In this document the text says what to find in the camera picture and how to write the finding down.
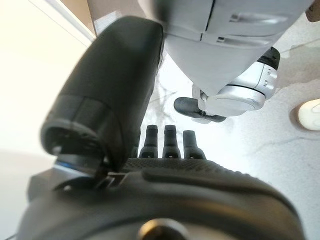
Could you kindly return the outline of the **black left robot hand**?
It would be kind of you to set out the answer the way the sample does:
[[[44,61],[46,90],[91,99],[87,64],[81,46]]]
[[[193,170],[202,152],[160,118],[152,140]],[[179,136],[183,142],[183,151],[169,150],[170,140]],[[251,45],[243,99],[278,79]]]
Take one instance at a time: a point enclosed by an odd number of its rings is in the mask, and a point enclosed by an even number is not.
[[[56,161],[33,175],[18,240],[303,240],[293,205],[248,174],[206,159],[194,131],[140,129],[163,27],[127,16],[87,49],[40,131]]]

